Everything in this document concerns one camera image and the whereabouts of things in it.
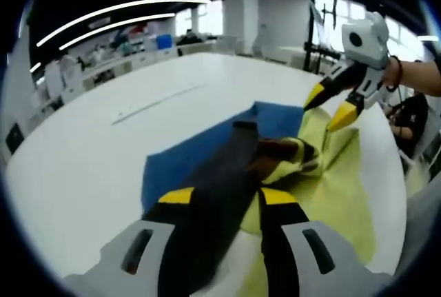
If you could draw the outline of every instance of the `blue bin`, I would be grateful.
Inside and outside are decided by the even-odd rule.
[[[156,38],[156,45],[158,50],[171,48],[173,46],[172,36],[170,34],[159,35]]]

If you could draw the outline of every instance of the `round table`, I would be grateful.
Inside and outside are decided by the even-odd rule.
[[[11,158],[8,191],[23,233],[53,274],[84,273],[99,261],[104,244],[140,218],[147,155],[249,109],[254,101],[302,106],[319,80],[274,63],[203,53],[99,86],[55,112]],[[323,108],[333,115],[346,94]],[[400,158],[378,105],[355,124],[378,245],[367,267],[393,274],[406,226]],[[259,246],[255,236],[239,235],[228,255],[242,244]],[[246,253],[225,259],[223,268],[246,266]]]

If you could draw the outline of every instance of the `blue cloth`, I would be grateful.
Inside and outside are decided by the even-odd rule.
[[[234,121],[255,121],[259,136],[277,139],[297,136],[302,117],[301,107],[255,102],[249,110],[168,150],[148,156],[141,192],[144,211],[148,211],[162,195],[178,189],[185,177],[225,144]]]

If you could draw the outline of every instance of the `bracelet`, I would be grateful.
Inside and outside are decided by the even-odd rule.
[[[387,89],[388,92],[395,92],[397,90],[398,86],[401,83],[401,79],[402,79],[402,64],[401,64],[401,60],[398,59],[397,56],[391,56],[391,58],[394,58],[397,61],[397,63],[398,63],[398,78],[397,78],[397,83],[392,88],[389,88],[389,87],[386,86],[386,89]]]

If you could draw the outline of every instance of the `desk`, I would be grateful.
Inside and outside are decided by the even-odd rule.
[[[176,145],[250,108],[254,101],[302,105],[319,80],[282,65],[210,53],[179,57],[116,78],[55,112],[23,142],[6,171],[11,205],[52,273],[84,273],[99,261],[104,244],[140,218],[148,154]],[[344,97],[331,99],[324,109],[333,114]],[[400,158],[378,105],[356,123],[361,178],[378,244],[368,268],[393,273],[406,225]],[[239,235],[237,249],[249,243],[259,246],[257,237]],[[229,261],[243,267],[246,253]]]

